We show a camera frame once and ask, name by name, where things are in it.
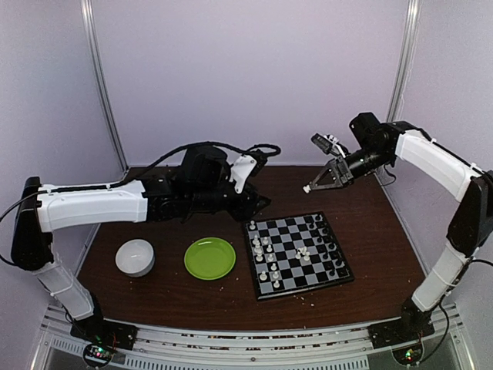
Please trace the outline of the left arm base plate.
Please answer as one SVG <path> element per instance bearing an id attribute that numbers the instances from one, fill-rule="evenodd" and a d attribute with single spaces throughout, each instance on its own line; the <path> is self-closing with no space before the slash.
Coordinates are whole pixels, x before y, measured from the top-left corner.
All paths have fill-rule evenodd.
<path id="1" fill-rule="evenodd" d="M 138 328 L 135 325 L 109 321 L 93 315 L 86 319 L 74 320 L 70 335 L 109 349 L 132 350 L 137 332 Z"/>

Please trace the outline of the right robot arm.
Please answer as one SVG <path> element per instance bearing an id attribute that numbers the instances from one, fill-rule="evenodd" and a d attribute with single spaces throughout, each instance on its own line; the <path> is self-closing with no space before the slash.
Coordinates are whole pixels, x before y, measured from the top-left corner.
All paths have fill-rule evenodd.
<path id="1" fill-rule="evenodd" d="M 395 323 L 395 334 L 408 341 L 455 289 L 492 233 L 492 172 L 461 158 L 424 129 L 406 121 L 382 123 L 367 112 L 357 114 L 349 128 L 358 144 L 353 152 L 331 134 L 312 135 L 312 144 L 329 160 L 304 186 L 305 193 L 344 189 L 376 170 L 403 163 L 426 176 L 456 203 L 441 254 L 402 304 Z"/>

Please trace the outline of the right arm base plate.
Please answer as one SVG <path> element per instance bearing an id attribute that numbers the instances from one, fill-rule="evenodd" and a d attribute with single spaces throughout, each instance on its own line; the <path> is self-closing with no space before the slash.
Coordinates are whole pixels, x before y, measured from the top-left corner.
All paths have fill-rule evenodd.
<path id="1" fill-rule="evenodd" d="M 372 324 L 367 330 L 374 349 L 418 341 L 435 333 L 432 324 L 426 324 L 422 329 L 410 329 L 404 327 L 401 319 Z"/>

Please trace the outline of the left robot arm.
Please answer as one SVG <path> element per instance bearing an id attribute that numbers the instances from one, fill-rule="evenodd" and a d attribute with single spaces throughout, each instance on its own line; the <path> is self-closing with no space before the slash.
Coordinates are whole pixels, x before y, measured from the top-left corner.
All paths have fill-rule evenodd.
<path id="1" fill-rule="evenodd" d="M 10 258 L 5 264 L 32 272 L 62 304 L 75 327 L 94 342 L 111 334 L 96 296 L 52 252 L 55 230 L 112 222 L 187 221 L 194 214 L 226 211 L 245 221 L 270 204 L 249 178 L 281 149 L 257 144 L 242 150 L 213 141 L 179 146 L 139 173 L 116 183 L 55 186 L 26 180 L 15 211 Z"/>

